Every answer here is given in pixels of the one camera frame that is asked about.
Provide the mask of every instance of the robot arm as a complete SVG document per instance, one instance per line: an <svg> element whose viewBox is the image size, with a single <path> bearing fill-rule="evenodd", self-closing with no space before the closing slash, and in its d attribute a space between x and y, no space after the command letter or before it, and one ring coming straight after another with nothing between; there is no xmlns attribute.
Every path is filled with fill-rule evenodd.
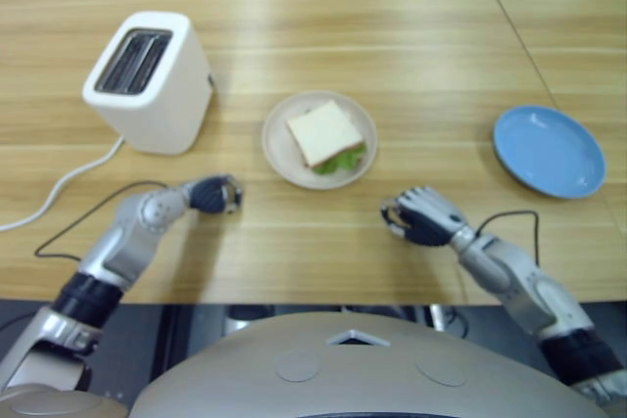
<svg viewBox="0 0 627 418"><path fill-rule="evenodd" d="M393 233L427 247L450 245L477 284L539 343L566 385L605 406L627 395L627 371L595 331L579 302L516 245L477 235L434 190L413 188L381 210Z"/></svg>
<svg viewBox="0 0 627 418"><path fill-rule="evenodd" d="M123 200L112 227L0 363L0 392L26 384L81 388L85 367L76 356L97 347L105 322L150 264L169 227L188 209L233 211L241 200L241 188L228 175Z"/></svg>

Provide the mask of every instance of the white power cord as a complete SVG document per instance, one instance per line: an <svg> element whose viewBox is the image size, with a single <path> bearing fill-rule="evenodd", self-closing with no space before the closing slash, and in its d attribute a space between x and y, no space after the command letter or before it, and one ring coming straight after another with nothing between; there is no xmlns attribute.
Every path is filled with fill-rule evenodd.
<svg viewBox="0 0 627 418"><path fill-rule="evenodd" d="M108 162L118 152L118 150L120 149L123 143L124 143L124 138L121 137L120 139L118 139L116 144L114 144L114 147L111 148L111 151L109 151L106 156L98 159L97 161L80 166L79 168L76 168L72 170L70 173L67 173L64 176L62 176L59 179L59 181L55 183L55 186L52 187L52 190L50 191L48 198L46 199L43 206L37 210L37 212L17 222L13 222L11 224L0 225L0 232L6 232L8 230L17 229L18 227L22 227L24 225L30 224L33 220L36 220L39 217L41 217L43 214L46 213L46 211L55 202L55 200L57 199L57 196L59 195L59 193L61 192L61 190L63 189L66 183L68 183L74 177L79 176L81 173L84 173L85 171L89 171L92 168L95 168L97 166L102 165L103 163Z"/></svg>

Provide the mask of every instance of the power cord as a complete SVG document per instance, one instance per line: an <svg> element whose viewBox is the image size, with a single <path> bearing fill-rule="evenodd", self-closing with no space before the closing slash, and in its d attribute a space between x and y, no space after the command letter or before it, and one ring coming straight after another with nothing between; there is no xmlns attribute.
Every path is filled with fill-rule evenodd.
<svg viewBox="0 0 627 418"><path fill-rule="evenodd" d="M129 183L127 185L122 186L121 188L119 188L118 190L114 191L111 195L109 195L108 197L106 197L104 200L102 200L100 203L98 203L96 206L94 206L93 208L91 208L90 210L88 210L85 214L83 214L81 217L79 217L77 220L75 220L74 222L72 222L70 225L68 225L65 229L61 230L60 232L58 232L56 235L52 236L50 239L46 240L43 244L41 244L39 247L37 247L37 249L34 252L34 255L38 258L66 258L66 259L71 259L73 261L78 261L80 262L80 257L76 256L76 255L71 255L71 254L43 254L41 251L44 250L46 247L48 247L50 244L52 244L55 240L59 239L60 237L62 237L63 235L67 234L68 232L70 232L72 229L74 229L80 222L82 222L83 220L85 220L87 217L89 217L91 214L93 214L94 212L96 212L98 209L100 209L102 206L104 206L106 203L108 203L110 200L112 200L113 198L115 198L116 196L120 195L121 193L124 193L125 191L130 190L131 188L134 188L136 186L145 186L145 185L152 185L152 186L159 186L161 188L168 188L168 185L162 181L153 181L153 180L142 180L142 181L135 181L133 183Z"/></svg>
<svg viewBox="0 0 627 418"><path fill-rule="evenodd" d="M533 224L533 244L534 244L534 252L536 257L536 266L540 267L540 215L531 209L522 209L522 210L506 210L504 212L497 212L496 214L491 215L486 220L481 222L479 228L477 229L477 237L481 235L483 229L485 229L486 225L492 222L494 219L498 219L499 217L505 217L507 215L533 215L534 224Z"/></svg>
<svg viewBox="0 0 627 418"><path fill-rule="evenodd" d="M92 168L95 168L97 166L102 165L103 163L110 161L113 158L113 156L118 152L118 150L120 149L123 143L124 143L124 138L121 137L120 139L118 139L118 141L116 141L116 144L114 144L114 147L111 148L111 150L107 153L106 156L92 163L88 163L86 165L80 166L79 168L75 168L70 173L67 173L64 176L62 176L59 179L59 181L55 183L55 186L52 187L52 190L50 191L48 198L46 198L46 201L41 206L41 208L39 208L35 213L31 214L29 217L25 217L22 220L18 220L17 222L12 222L10 224L0 225L0 232L6 232L8 230L17 229L18 227L22 227L24 225L30 224L33 220L36 220L39 217L41 217L53 205L53 203L57 199L57 196L59 196L59 193L61 192L61 190L63 189L66 183L68 183L73 178L79 176L81 173L89 171Z"/></svg>
<svg viewBox="0 0 627 418"><path fill-rule="evenodd" d="M35 313L37 313L37 310L34 310L33 312L23 313L7 320L3 324L0 324L0 333L4 332L9 327L12 327L16 323L21 322L22 320L27 320L28 318L33 317Z"/></svg>
<svg viewBox="0 0 627 418"><path fill-rule="evenodd" d="M459 320L461 324L461 335L460 338L464 339L468 336L468 332L470 331L470 322L465 315L459 312L455 307L451 307L450 310L446 313L447 317L447 327L453 325L456 320Z"/></svg>

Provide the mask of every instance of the robot finger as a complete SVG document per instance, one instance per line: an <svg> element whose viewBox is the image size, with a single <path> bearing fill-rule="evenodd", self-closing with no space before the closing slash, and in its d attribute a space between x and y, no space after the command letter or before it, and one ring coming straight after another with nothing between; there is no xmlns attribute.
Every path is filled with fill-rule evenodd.
<svg viewBox="0 0 627 418"><path fill-rule="evenodd" d="M403 227L398 223L396 218L399 217L398 204L395 200L386 200L381 207L381 215L388 224L390 231L403 239L405 239L405 233L407 227Z"/></svg>

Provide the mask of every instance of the white bread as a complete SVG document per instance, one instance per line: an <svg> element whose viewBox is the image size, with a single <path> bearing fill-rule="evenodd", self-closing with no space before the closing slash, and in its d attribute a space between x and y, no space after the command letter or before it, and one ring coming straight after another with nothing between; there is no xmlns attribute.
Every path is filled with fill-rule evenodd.
<svg viewBox="0 0 627 418"><path fill-rule="evenodd" d="M333 100L289 119L287 127L309 167L325 163L363 142L362 135L348 115Z"/></svg>

